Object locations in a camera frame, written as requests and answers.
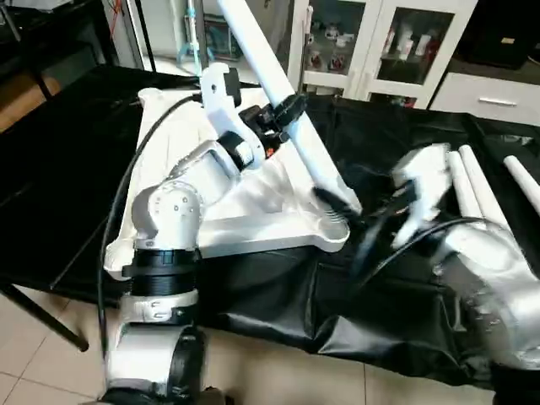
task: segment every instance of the white tray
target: white tray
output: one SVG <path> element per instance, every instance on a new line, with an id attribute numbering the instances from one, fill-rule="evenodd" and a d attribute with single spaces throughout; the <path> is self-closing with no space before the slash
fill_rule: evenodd
<path id="1" fill-rule="evenodd" d="M 143 89 L 143 121 L 138 141 L 159 116 L 176 101 L 192 94 L 186 90 Z M 268 103 L 261 89 L 242 90 L 241 110 Z M 132 202 L 143 189 L 160 183 L 179 159 L 207 139 L 217 139 L 200 104 L 188 103 L 169 116 L 148 143 L 136 164 L 118 238 L 107 246 L 105 268 L 122 279 L 122 267 L 133 258 L 136 230 Z M 259 170 L 246 170 L 240 184 L 208 209 L 198 235 L 203 257 L 317 246 L 339 251 L 349 236 L 348 226 L 330 219 L 313 197 L 313 181 L 291 142 Z"/>

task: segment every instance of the black clamp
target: black clamp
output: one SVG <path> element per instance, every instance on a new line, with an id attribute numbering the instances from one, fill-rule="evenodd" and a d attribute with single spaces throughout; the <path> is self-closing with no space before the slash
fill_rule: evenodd
<path id="1" fill-rule="evenodd" d="M 254 105 L 240 113 L 242 121 L 261 140 L 266 156 L 272 156 L 282 143 L 289 140 L 284 129 L 300 118 L 307 108 L 307 97 L 304 94 L 292 94 L 280 105 L 273 108 Z"/>
<path id="2" fill-rule="evenodd" d="M 307 96 L 305 94 L 292 94 L 280 105 L 273 109 L 274 121 L 283 129 L 305 113 L 307 109 Z"/>

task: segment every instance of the tiled floor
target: tiled floor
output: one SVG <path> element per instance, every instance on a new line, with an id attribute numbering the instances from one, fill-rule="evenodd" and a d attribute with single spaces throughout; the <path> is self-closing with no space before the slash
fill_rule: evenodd
<path id="1" fill-rule="evenodd" d="M 81 354 L 0 296 L 0 404 L 71 405 L 96 398 L 102 368 L 95 308 L 24 289 L 80 330 L 91 349 Z M 116 313 L 111 312 L 112 324 Z M 490 405 L 493 394 L 411 379 L 371 366 L 310 356 L 293 348 L 207 331 L 206 386 L 251 405 Z"/>

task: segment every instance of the black cloth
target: black cloth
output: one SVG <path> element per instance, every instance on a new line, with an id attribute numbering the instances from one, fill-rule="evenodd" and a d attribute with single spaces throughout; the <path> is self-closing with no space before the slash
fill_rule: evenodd
<path id="1" fill-rule="evenodd" d="M 95 302 L 101 227 L 138 135 L 137 92 L 195 83 L 98 67 L 0 136 L 2 280 Z M 471 144 L 538 271 L 540 218 L 501 164 L 510 150 L 535 168 L 536 128 L 332 97 L 310 98 L 308 113 L 366 213 L 391 195 L 389 170 L 408 150 Z M 442 207 L 457 213 L 453 192 Z M 202 324 L 404 375 L 489 386 L 476 334 L 454 328 L 455 297 L 419 252 L 395 261 L 362 294 L 348 294 L 360 238 L 353 233 L 334 254 L 302 247 L 207 260 L 198 278 Z M 378 257 L 390 252 L 390 240 L 381 237 Z M 108 304 L 125 288 L 109 280 Z"/>

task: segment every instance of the white plastic tube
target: white plastic tube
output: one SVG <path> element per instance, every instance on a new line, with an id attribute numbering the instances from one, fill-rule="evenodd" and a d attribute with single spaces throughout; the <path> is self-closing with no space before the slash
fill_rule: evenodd
<path id="1" fill-rule="evenodd" d="M 511 232 L 508 221 L 506 220 L 502 209 L 500 209 L 497 197 L 491 190 L 488 179 L 486 179 L 486 176 L 474 155 L 473 149 L 469 145 L 463 145 L 459 148 L 459 153 L 462 156 L 465 170 L 471 182 L 472 189 L 474 190 L 478 205 L 482 210 L 483 217 L 504 226 Z"/>
<path id="2" fill-rule="evenodd" d="M 461 155 L 456 151 L 450 152 L 448 154 L 448 165 L 450 166 L 457 202 L 462 215 L 464 217 L 483 217 Z M 482 224 L 479 224 L 478 227 L 485 229 Z"/>
<path id="3" fill-rule="evenodd" d="M 519 187 L 523 190 L 529 202 L 536 209 L 538 215 L 540 215 L 540 186 L 536 180 L 523 167 L 516 156 L 507 156 L 505 158 L 505 165 Z"/>
<path id="4" fill-rule="evenodd" d="M 293 95 L 294 90 L 246 1 L 218 0 L 218 3 L 268 99 L 274 107 L 278 106 Z M 307 114 L 291 124 L 287 130 L 315 184 L 340 196 L 360 210 L 358 198 L 345 186 Z"/>

